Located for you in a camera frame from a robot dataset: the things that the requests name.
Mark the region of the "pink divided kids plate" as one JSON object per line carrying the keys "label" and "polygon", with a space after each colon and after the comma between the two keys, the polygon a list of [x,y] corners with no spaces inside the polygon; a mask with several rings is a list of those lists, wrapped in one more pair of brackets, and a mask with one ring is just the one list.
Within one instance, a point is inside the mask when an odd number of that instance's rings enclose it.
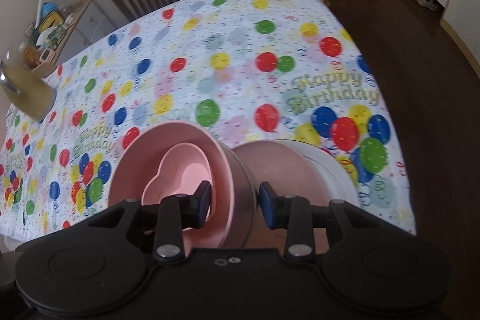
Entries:
{"label": "pink divided kids plate", "polygon": [[[280,196],[302,196],[312,205],[326,206],[329,194],[320,175],[297,151],[274,140],[257,140],[240,145],[233,152],[242,161],[255,182],[269,182]],[[245,247],[247,249],[285,247],[287,231],[267,228],[261,210],[257,210]]]}

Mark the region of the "pink heart-shaped dish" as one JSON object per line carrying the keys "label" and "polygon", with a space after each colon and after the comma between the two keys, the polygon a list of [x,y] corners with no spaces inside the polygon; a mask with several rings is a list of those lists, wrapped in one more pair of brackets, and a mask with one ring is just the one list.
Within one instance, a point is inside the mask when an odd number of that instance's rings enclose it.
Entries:
{"label": "pink heart-shaped dish", "polygon": [[170,148],[162,157],[156,175],[145,186],[142,205],[160,204],[163,198],[173,195],[193,195],[199,184],[211,183],[211,206],[208,210],[209,223],[215,217],[215,180],[207,155],[199,146],[182,142]]}

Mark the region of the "large white plate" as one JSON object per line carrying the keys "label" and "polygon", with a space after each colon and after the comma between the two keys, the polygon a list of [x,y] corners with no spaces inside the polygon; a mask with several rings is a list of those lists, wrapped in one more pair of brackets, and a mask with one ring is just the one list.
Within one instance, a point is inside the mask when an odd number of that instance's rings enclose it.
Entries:
{"label": "large white plate", "polygon": [[361,207],[352,179],[331,155],[322,149],[298,140],[278,140],[278,142],[301,154],[308,164],[314,168],[317,176],[321,178],[326,187],[328,201],[339,199]]}

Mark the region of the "pink round bowl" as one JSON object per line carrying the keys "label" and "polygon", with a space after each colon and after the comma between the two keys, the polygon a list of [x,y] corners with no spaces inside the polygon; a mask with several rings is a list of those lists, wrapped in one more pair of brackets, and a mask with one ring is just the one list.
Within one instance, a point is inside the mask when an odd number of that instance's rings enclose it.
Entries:
{"label": "pink round bowl", "polygon": [[212,185],[210,215],[203,228],[183,231],[185,247],[241,247],[236,207],[245,175],[222,143],[193,124],[160,124],[135,138],[113,173],[107,204],[137,198],[154,205],[166,196],[192,195],[204,180]]}

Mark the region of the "cream bowl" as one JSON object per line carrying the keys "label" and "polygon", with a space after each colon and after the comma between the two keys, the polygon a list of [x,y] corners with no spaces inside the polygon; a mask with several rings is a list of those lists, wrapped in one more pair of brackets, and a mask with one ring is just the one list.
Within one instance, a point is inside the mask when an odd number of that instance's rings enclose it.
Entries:
{"label": "cream bowl", "polygon": [[227,157],[233,190],[221,246],[226,249],[241,249],[248,241],[257,209],[257,182],[251,170],[232,149],[220,143]]}

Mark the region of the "balloon birthday tablecloth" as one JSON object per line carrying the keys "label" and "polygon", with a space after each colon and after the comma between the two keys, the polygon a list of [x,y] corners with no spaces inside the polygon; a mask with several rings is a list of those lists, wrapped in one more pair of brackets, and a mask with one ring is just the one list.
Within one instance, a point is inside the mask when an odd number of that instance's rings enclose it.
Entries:
{"label": "balloon birthday tablecloth", "polygon": [[125,149],[168,120],[236,147],[303,141],[347,171],[368,212],[414,232],[400,142],[374,75],[321,0],[181,0],[55,67],[41,123],[1,138],[1,233],[29,241],[105,208]]}

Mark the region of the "gold thermos jug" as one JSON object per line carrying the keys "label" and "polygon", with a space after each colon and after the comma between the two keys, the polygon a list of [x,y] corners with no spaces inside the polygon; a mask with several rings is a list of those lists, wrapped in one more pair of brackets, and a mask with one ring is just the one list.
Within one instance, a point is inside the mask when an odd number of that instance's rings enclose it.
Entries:
{"label": "gold thermos jug", "polygon": [[29,118],[41,123],[55,104],[56,91],[24,68],[1,60],[1,89],[10,102]]}

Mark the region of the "white drawer cabinet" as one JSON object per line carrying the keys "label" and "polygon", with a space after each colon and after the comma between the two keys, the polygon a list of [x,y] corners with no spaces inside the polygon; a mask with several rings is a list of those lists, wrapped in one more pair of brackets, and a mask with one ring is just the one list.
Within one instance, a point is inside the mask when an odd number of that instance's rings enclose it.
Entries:
{"label": "white drawer cabinet", "polygon": [[73,21],[68,26],[56,64],[60,65],[114,32],[116,27],[94,0],[80,0],[73,5]]}

